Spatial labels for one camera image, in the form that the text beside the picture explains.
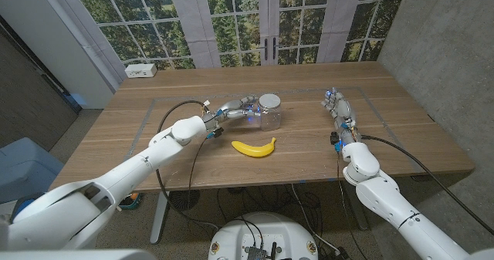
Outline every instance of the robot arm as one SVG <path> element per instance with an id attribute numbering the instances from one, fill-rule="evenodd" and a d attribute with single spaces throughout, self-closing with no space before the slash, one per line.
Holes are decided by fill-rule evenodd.
<path id="1" fill-rule="evenodd" d="M 243 113 L 244 107 L 255 100 L 249 96 L 226 103 L 216 113 L 179 120 L 155 135 L 148 148 L 104 175 L 44 194 L 9 225 L 7 249 L 84 248 L 103 230 L 118 204 L 152 172 L 169 165 L 193 138 L 207 132 L 208 138 L 217 137 L 222 132 L 221 122 L 247 116 L 238 114 L 238 110 Z"/>
<path id="2" fill-rule="evenodd" d="M 376 157 L 361 143 L 355 115 L 337 90 L 328 91 L 322 102 L 335 119 L 343 146 L 345 179 L 356 186 L 357 196 L 374 213 L 393 225 L 422 259 L 466 259 L 469 254 L 414 208 L 396 182 L 384 173 Z"/>

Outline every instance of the glass jar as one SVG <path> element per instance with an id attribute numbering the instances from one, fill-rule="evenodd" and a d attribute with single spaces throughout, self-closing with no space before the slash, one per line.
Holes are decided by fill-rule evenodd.
<path id="1" fill-rule="evenodd" d="M 281 99 L 275 94 L 264 94 L 259 98 L 261 130 L 276 130 L 281 124 Z"/>

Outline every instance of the banana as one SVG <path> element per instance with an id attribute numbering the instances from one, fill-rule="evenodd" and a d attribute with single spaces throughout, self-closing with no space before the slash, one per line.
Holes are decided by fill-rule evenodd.
<path id="1" fill-rule="evenodd" d="M 232 146 L 240 153 L 245 154 L 247 156 L 251 157 L 264 157 L 269 154 L 273 150 L 275 150 L 275 141 L 276 138 L 273 137 L 271 142 L 269 144 L 266 144 L 261 147 L 253 147 L 244 143 L 241 143 L 240 141 L 232 141 Z"/>

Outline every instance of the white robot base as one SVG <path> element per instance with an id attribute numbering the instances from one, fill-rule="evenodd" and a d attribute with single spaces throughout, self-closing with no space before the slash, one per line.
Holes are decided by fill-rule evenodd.
<path id="1" fill-rule="evenodd" d="M 244 214 L 255 237 L 242 217 L 230 221 L 220 229 L 209 247 L 208 259 L 303 259 L 316 260 L 316 242 L 312 235 L 295 221 L 276 213 Z"/>

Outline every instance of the connector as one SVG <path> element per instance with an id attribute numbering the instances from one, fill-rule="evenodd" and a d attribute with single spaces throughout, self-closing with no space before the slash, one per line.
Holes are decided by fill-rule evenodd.
<path id="1" fill-rule="evenodd" d="M 343 247 L 338 247 L 338 250 L 340 251 L 340 254 L 338 256 L 336 256 L 335 253 L 333 252 L 331 254 L 331 259 L 333 259 L 333 260 L 350 259 L 350 256 L 348 256 L 348 253 L 345 251 L 345 249 Z"/>

